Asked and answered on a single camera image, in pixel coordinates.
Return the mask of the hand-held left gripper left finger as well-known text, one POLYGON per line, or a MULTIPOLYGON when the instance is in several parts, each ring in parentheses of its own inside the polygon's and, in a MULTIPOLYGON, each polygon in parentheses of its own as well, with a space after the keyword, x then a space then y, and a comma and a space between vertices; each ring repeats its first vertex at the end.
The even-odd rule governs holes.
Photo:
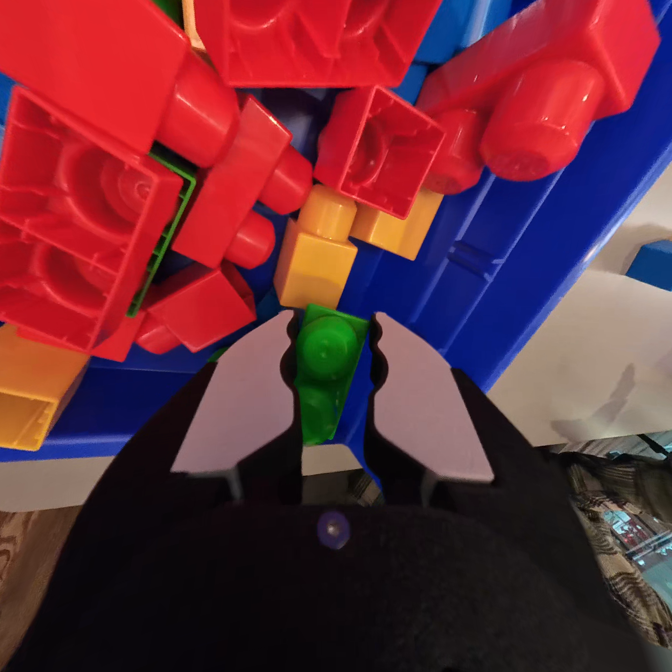
POLYGON ((296 310, 282 310, 219 357, 171 472, 223 478, 231 500, 301 505, 296 310))

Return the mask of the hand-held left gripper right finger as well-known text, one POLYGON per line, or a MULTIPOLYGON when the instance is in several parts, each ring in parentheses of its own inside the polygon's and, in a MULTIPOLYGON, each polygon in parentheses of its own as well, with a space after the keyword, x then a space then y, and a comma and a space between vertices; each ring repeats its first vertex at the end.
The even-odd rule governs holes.
POLYGON ((372 316, 370 349, 364 456, 384 502, 429 505, 440 484, 492 484, 494 470, 449 363, 386 313, 372 316))

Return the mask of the green toy block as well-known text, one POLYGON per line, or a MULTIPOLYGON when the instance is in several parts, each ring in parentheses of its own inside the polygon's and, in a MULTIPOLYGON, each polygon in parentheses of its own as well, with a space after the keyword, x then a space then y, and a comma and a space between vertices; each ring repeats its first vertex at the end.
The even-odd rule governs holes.
POLYGON ((296 341, 295 387, 304 446, 334 438, 370 321, 310 303, 296 341))

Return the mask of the blue plastic bin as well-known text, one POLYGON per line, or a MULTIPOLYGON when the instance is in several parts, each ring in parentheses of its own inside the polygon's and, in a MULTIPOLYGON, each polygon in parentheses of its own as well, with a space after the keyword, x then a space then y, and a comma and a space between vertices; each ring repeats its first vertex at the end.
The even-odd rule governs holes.
MULTIPOLYGON (((671 2, 651 1, 661 42, 633 106, 596 122, 562 172, 534 182, 484 171, 446 197, 415 261, 363 242, 339 309, 388 313, 488 391, 671 162, 671 2)), ((94 357, 38 451, 1 462, 115 456, 218 348, 134 345, 122 363, 94 357)))

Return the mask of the pile of colourful toy blocks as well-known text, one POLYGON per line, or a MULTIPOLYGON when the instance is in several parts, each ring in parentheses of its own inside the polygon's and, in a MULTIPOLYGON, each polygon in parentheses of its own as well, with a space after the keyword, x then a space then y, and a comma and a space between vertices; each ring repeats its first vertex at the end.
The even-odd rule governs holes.
POLYGON ((562 172, 661 42, 651 1, 184 4, 1 2, 1 449, 94 357, 339 309, 355 241, 415 261, 484 171, 562 172))

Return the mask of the blue toy block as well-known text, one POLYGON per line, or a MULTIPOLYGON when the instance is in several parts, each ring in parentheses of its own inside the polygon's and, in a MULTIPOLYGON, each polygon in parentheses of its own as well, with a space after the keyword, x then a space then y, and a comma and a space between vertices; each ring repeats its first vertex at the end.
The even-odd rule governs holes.
POLYGON ((671 240, 657 240, 643 245, 625 276, 671 292, 671 240))

